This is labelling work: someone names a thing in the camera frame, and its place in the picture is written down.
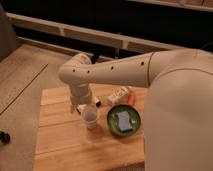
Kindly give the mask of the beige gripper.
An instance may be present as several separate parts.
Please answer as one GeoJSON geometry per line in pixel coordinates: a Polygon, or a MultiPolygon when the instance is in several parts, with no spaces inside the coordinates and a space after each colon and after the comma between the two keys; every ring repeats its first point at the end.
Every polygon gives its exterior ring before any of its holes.
{"type": "Polygon", "coordinates": [[[74,105],[88,104],[92,101],[92,91],[88,84],[69,86],[70,100],[74,105]]]}

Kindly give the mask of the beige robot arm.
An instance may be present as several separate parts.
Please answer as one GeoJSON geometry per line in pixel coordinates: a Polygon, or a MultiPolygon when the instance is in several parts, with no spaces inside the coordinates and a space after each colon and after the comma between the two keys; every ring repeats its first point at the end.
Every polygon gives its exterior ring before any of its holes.
{"type": "Polygon", "coordinates": [[[91,83],[146,87],[145,171],[213,171],[213,53],[176,49],[93,64],[85,54],[59,69],[74,104],[91,83]]]}

